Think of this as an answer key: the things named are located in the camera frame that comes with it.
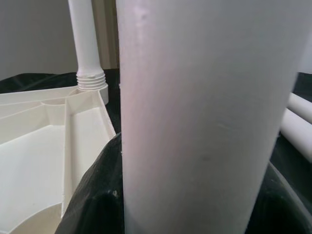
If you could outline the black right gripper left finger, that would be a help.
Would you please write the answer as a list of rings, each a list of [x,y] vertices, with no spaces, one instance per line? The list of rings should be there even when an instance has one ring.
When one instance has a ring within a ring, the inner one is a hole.
[[[56,233],[124,233],[121,147],[118,133],[83,175]]]

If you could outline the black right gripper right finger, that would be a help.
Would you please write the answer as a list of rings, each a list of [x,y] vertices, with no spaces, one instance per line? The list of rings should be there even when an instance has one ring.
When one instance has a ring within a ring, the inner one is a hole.
[[[253,208],[253,233],[311,232],[312,214],[284,176],[269,163]]]

